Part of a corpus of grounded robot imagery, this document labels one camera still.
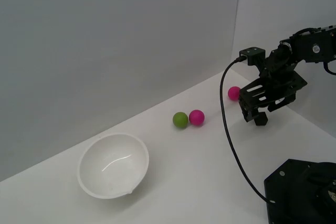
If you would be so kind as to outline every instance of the black robotic arm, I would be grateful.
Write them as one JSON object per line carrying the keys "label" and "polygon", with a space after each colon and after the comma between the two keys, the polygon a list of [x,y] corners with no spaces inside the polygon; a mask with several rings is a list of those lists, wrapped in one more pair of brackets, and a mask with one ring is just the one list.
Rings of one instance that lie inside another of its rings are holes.
{"label": "black robotic arm", "polygon": [[272,112],[296,99],[296,92],[307,85],[297,74],[296,65],[305,62],[323,62],[327,73],[336,75],[328,68],[330,61],[336,60],[336,26],[306,28],[288,39],[282,40],[269,57],[257,47],[239,52],[246,57],[249,66],[256,66],[259,78],[240,90],[239,105],[246,122],[254,120],[256,125],[266,125],[266,108]]}

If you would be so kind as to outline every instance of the bowl rim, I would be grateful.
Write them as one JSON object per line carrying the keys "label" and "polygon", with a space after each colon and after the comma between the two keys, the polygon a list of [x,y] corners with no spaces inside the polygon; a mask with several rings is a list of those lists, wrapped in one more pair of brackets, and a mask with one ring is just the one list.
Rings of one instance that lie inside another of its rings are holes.
{"label": "bowl rim", "polygon": [[[85,156],[85,154],[88,152],[89,149],[91,149],[97,142],[99,142],[100,140],[106,138],[106,137],[109,137],[109,136],[115,136],[115,135],[126,135],[126,136],[130,136],[132,137],[133,139],[137,140],[140,145],[142,146],[142,148],[144,149],[145,151],[145,155],[146,155],[146,166],[145,166],[145,169],[143,171],[143,174],[142,176],[134,183],[133,185],[133,188],[131,188],[129,191],[125,191],[125,192],[122,192],[122,193],[118,193],[118,194],[115,194],[115,195],[110,195],[110,196],[104,196],[104,195],[99,195],[99,194],[95,194],[93,193],[92,191],[90,191],[85,185],[84,183],[82,182],[82,179],[80,177],[80,165],[82,163],[82,160]],[[142,181],[142,179],[144,178],[144,176],[146,175],[147,173],[147,170],[148,170],[148,165],[149,165],[149,154],[148,154],[148,150],[147,150],[147,147],[146,145],[143,143],[143,141],[138,138],[137,136],[135,135],[132,135],[132,134],[129,134],[129,133],[123,133],[123,132],[116,132],[116,133],[108,133],[108,134],[104,134],[102,136],[100,136],[98,139],[96,139],[95,141],[93,141],[87,148],[86,150],[83,152],[83,154],[81,155],[80,159],[79,159],[79,162],[78,162],[78,165],[77,165],[77,180],[78,180],[78,183],[80,185],[80,187],[90,196],[92,197],[95,197],[95,198],[98,198],[98,199],[114,199],[114,198],[118,198],[118,197],[121,197],[123,195],[126,195],[126,194],[130,194],[133,192],[133,190],[138,186],[138,184]]]}

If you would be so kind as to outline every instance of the wire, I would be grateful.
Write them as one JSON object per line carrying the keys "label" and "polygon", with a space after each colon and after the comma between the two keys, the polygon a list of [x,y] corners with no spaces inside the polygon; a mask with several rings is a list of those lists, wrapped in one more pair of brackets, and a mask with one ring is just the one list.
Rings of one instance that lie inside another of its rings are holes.
{"label": "wire", "polygon": [[231,147],[231,150],[233,152],[233,155],[235,156],[235,159],[236,159],[236,162],[239,166],[239,169],[240,171],[242,172],[244,178],[246,179],[246,181],[249,183],[249,185],[252,187],[253,191],[263,200],[265,201],[267,204],[270,204],[270,205],[273,205],[274,203],[271,202],[270,200],[268,200],[264,195],[262,195],[258,189],[252,184],[251,180],[248,178],[246,172],[244,171],[244,168],[242,166],[242,164],[240,163],[240,160],[238,158],[238,155],[236,153],[236,150],[233,146],[233,143],[232,143],[232,140],[231,140],[231,137],[230,137],[230,133],[229,133],[229,130],[228,130],[228,127],[227,127],[227,123],[226,123],[226,117],[225,117],[225,110],[224,110],[224,102],[223,102],[223,83],[224,83],[224,78],[228,72],[228,70],[237,62],[239,62],[240,60],[238,60],[238,58],[231,62],[229,64],[229,66],[227,66],[227,68],[225,69],[224,73],[223,73],[223,76],[222,76],[222,79],[221,79],[221,85],[220,85],[220,88],[219,88],[219,99],[220,99],[220,107],[222,109],[222,117],[223,117],[223,123],[224,123],[224,129],[225,129],[225,133],[226,133],[226,136],[227,136],[227,139],[229,141],[229,144],[230,144],[230,147]]}
{"label": "wire", "polygon": [[329,70],[328,63],[324,62],[324,63],[323,63],[323,67],[324,67],[324,69],[325,69],[325,71],[326,71],[327,73],[332,74],[333,76],[336,76],[336,73],[331,72],[331,71]]}
{"label": "wire", "polygon": [[246,60],[247,57],[246,56],[240,56],[238,57],[237,59],[235,59],[233,62],[231,62],[227,68],[225,69],[223,75],[222,75],[222,79],[221,79],[221,85],[219,87],[219,99],[220,99],[220,107],[221,107],[221,110],[222,110],[222,117],[223,117],[223,123],[224,123],[224,129],[225,129],[225,133],[226,133],[226,136],[227,136],[227,140],[229,141],[229,145],[231,147],[231,150],[233,152],[233,155],[235,156],[235,160],[239,166],[239,169],[240,171],[242,172],[244,178],[246,179],[246,181],[249,183],[250,187],[253,189],[253,191],[264,201],[266,202],[270,207],[272,207],[273,209],[281,212],[288,220],[290,220],[292,223],[295,223],[297,224],[297,222],[291,217],[289,216],[288,214],[286,214],[283,210],[281,210],[280,208],[278,208],[275,204],[274,201],[270,201],[269,199],[267,199],[264,195],[262,195],[258,189],[253,185],[253,183],[251,182],[251,180],[248,178],[246,172],[244,171],[244,168],[238,158],[238,155],[236,153],[236,150],[233,146],[233,143],[232,143],[232,140],[231,140],[231,136],[230,136],[230,133],[229,133],[229,129],[227,127],[227,122],[226,122],[226,116],[225,116],[225,109],[224,109],[224,102],[223,102],[223,83],[224,83],[224,78],[228,72],[228,70],[236,63],[238,62],[242,62],[244,60]]}
{"label": "wire", "polygon": [[306,32],[315,33],[317,31],[319,31],[319,29],[317,29],[317,28],[305,28],[305,29],[297,31],[293,36],[299,36],[299,35],[304,34]]}

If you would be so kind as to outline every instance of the white backdrop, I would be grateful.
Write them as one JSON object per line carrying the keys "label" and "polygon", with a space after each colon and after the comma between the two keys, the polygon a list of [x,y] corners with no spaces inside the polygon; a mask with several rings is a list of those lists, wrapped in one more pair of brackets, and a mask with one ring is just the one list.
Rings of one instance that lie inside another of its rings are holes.
{"label": "white backdrop", "polygon": [[236,7],[0,0],[0,180],[223,70]]}
{"label": "white backdrop", "polygon": [[[335,24],[334,0],[239,0],[232,58],[236,58],[240,50],[251,46],[264,48],[269,55],[280,40],[301,29]],[[331,70],[336,71],[335,62],[329,65]],[[255,67],[242,63],[235,66],[235,70],[249,80],[258,77]],[[336,77],[327,74],[321,63],[302,62],[296,71],[308,85],[297,92],[297,99],[290,107],[336,136]]]}

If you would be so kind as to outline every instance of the pink ball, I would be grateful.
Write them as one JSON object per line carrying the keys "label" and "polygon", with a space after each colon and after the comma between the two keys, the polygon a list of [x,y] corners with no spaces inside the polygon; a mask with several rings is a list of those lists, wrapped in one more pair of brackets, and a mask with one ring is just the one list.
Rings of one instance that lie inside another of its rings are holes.
{"label": "pink ball", "polygon": [[239,98],[239,91],[240,91],[240,87],[233,86],[229,88],[227,95],[232,101],[237,101]]}
{"label": "pink ball", "polygon": [[204,119],[205,115],[200,110],[193,110],[189,114],[189,121],[193,125],[200,126],[204,122]]}

